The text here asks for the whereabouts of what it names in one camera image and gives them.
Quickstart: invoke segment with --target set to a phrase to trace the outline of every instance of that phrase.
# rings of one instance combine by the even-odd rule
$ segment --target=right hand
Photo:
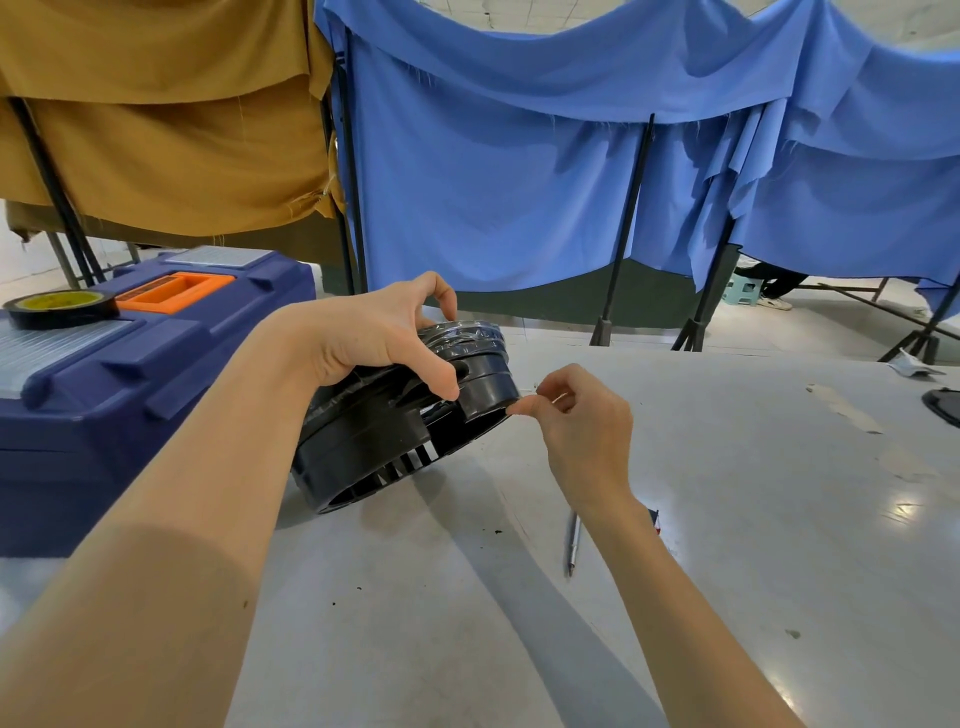
[[[540,423],[550,470],[581,517],[633,498],[630,405],[579,364],[548,375],[535,395],[518,400],[507,414]]]

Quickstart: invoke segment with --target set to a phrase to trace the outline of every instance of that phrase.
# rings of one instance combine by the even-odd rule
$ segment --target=metal pen
[[[580,547],[580,528],[583,524],[580,517],[573,513],[573,523],[570,526],[570,536],[566,542],[566,577],[573,576],[573,570],[577,566],[577,549]]]

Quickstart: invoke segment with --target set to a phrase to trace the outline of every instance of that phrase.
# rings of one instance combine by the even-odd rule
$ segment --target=stand leg
[[[343,143],[347,158],[347,173],[349,175],[349,201],[348,212],[353,218],[353,242],[356,247],[357,273],[360,278],[360,293],[367,293],[370,290],[370,283],[367,279],[367,252],[363,239],[363,213],[360,203],[360,183],[357,180],[356,154],[353,149],[353,120],[350,109],[350,94],[348,90],[348,64],[349,64],[349,46],[350,31],[347,30],[347,51],[338,53],[334,72],[337,76],[337,86],[340,88],[340,104],[343,114],[342,122],[344,128]]]
[[[940,342],[934,333],[936,328],[940,325],[940,322],[942,322],[949,313],[950,307],[953,306],[953,302],[956,301],[958,293],[960,293],[960,275],[957,276],[956,280],[953,282],[953,285],[949,288],[944,296],[944,299],[940,301],[940,305],[937,306],[937,309],[933,312],[930,320],[926,322],[926,326],[914,331],[910,331],[910,333],[904,336],[897,343],[897,345],[894,346],[893,349],[888,351],[877,361],[890,361],[894,356],[897,355],[897,352],[900,349],[906,349],[907,346],[913,344],[913,346],[910,348],[910,353],[912,353],[914,356],[920,356],[920,353],[925,347],[926,351],[923,357],[924,364],[935,364],[937,350],[940,348]]]
[[[324,96],[321,100],[320,111],[320,116],[324,121],[324,137],[327,146],[329,146],[330,139],[333,138],[333,111],[331,110],[328,96]],[[353,256],[350,254],[347,221],[344,219],[343,212],[340,211],[340,208],[337,207],[335,202],[333,204],[333,214],[337,219],[337,232],[340,233],[340,252],[344,257],[344,277],[347,281],[347,295],[352,296],[356,293],[356,288],[353,284]]]
[[[940,337],[931,336],[926,342],[926,351],[924,352],[923,362],[928,367],[937,363],[937,351],[940,349]]]
[[[880,282],[880,285],[877,287],[876,291],[874,292],[874,295],[870,298],[870,300],[876,303],[877,300],[880,298],[880,294],[883,293],[883,289],[887,287],[887,283],[889,282],[890,282],[889,278],[883,279]]]
[[[47,240],[50,241],[50,247],[54,249],[54,255],[57,257],[57,263],[60,264],[60,269],[63,271],[63,277],[66,278],[66,284],[73,288],[75,291],[80,289],[80,282],[77,280],[77,276],[73,272],[73,266],[70,264],[70,258],[66,256],[66,251],[63,249],[63,243],[60,242],[60,236],[55,232],[47,231]]]
[[[705,322],[704,319],[707,317],[708,308],[716,303],[714,300],[716,286],[718,284],[721,286],[727,284],[725,280],[718,282],[718,279],[724,256],[731,245],[730,236],[733,234],[733,225],[735,222],[730,215],[727,215],[727,221],[724,223],[723,231],[720,233],[720,242],[713,252],[713,260],[710,262],[707,281],[704,283],[704,290],[700,294],[700,301],[697,302],[697,310],[694,312],[692,318],[686,320],[684,327],[680,330],[680,335],[677,336],[677,340],[674,341],[673,346],[670,347],[670,351],[672,352],[678,352],[680,349],[683,349],[685,352],[702,352],[704,350],[704,339],[707,332],[707,322]]]
[[[647,166],[647,157],[654,139],[655,114],[650,114],[650,120],[643,130],[643,136],[636,145],[634,169],[630,173],[630,183],[627,185],[627,198],[623,203],[623,212],[620,215],[620,228],[616,235],[616,249],[613,254],[613,268],[610,273],[610,283],[607,286],[607,298],[604,300],[603,313],[597,319],[597,325],[590,337],[592,347],[608,347],[612,329],[611,316],[613,311],[613,297],[616,294],[616,285],[620,279],[620,266],[623,264],[623,255],[627,252],[627,241],[630,238],[630,228],[633,226],[636,215],[636,201],[640,196],[640,186],[643,183],[643,171]]]
[[[95,279],[100,283],[105,282],[107,277],[90,248],[90,243],[80,225],[77,212],[63,188],[63,182],[60,180],[60,174],[57,172],[57,167],[50,156],[50,150],[47,149],[47,145],[40,136],[27,102],[16,96],[10,97],[7,101],[13,115],[16,116],[16,120],[20,124],[20,128],[27,137],[27,144],[30,146],[30,152],[40,173],[40,178],[43,179],[43,186],[46,187],[47,194],[50,195],[50,200],[60,216],[60,221],[63,222],[66,239],[70,243],[70,249],[73,251],[74,257],[77,258],[80,275],[83,276],[87,286],[93,285]]]

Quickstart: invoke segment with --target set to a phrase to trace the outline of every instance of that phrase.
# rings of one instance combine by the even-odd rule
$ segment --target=white wall
[[[67,256],[72,259],[66,236],[61,234],[60,241],[67,251]],[[116,240],[91,237],[90,247],[97,259],[104,263],[107,262],[108,256],[111,262],[120,262],[130,257],[127,246]],[[7,229],[6,222],[0,220],[0,283],[23,279],[59,267],[57,257],[45,234],[41,233],[29,243],[24,244],[20,242],[18,235],[14,235]]]

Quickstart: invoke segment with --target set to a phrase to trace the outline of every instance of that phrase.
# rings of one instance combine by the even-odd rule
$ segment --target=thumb
[[[507,408],[508,415],[532,417],[540,423],[540,429],[546,429],[560,417],[560,410],[543,395],[528,395],[515,401]]]
[[[460,397],[460,385],[453,365],[427,349],[416,334],[404,344],[394,361],[410,367],[438,397],[445,400]]]

